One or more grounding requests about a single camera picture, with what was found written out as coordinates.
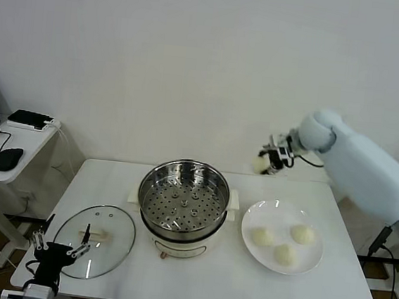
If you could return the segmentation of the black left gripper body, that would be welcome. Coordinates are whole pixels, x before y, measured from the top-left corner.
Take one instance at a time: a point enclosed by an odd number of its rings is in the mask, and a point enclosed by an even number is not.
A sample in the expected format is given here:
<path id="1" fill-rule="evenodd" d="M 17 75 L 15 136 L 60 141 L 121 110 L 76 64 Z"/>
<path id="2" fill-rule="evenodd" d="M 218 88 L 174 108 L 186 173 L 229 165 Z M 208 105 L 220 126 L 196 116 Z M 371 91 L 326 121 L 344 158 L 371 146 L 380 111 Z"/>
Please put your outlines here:
<path id="1" fill-rule="evenodd" d="M 39 266 L 33 276 L 33 283 L 57 286 L 62 268 L 72 264 L 72 258 L 67 254 L 68 252 L 72 252 L 72 247 L 55 242 L 48 242 L 47 248 L 36 248 L 34 257 L 39 262 Z"/>

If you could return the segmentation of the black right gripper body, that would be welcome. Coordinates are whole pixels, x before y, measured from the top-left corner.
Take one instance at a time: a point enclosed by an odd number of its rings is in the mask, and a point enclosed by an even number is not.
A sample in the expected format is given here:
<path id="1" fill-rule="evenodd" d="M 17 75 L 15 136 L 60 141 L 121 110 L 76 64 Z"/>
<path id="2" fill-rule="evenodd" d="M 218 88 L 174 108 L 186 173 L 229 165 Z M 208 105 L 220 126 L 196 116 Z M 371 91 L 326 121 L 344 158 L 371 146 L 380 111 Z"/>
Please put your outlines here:
<path id="1" fill-rule="evenodd" d="M 293 139 L 289 134 L 279 134 L 277 139 L 272 137 L 272 143 L 277 146 L 277 151 L 270 156 L 270 162 L 279 169 L 289 169 L 294 166 L 295 155 L 292 149 Z"/>

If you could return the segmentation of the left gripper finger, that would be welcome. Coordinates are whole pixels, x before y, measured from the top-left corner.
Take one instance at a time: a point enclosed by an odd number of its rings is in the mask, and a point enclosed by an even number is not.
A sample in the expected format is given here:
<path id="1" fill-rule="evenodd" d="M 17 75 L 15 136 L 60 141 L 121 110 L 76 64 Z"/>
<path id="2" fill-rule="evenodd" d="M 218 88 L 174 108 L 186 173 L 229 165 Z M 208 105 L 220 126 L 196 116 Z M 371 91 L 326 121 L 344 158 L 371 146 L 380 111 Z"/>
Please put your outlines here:
<path id="1" fill-rule="evenodd" d="M 48 218 L 48 220 L 45 221 L 45 223 L 43 223 L 43 225 L 40 226 L 40 228 L 38 230 L 35 230 L 32 232 L 31 243 L 35 250 L 43 250 L 44 249 L 45 233 L 48 230 L 50 223 L 52 223 L 54 217 L 55 217 L 55 214 L 52 214 Z"/>
<path id="2" fill-rule="evenodd" d="M 87 253 L 91 247 L 91 245 L 89 244 L 89 240 L 90 240 L 90 232 L 91 232 L 91 224 L 87 225 L 87 228 L 83 234 L 83 238 L 81 240 L 81 245 L 74 249 L 74 250 L 69 250 L 67 255 L 69 255 L 72 258 L 77 258 L 79 259 L 82 255 L 84 255 L 85 253 Z"/>

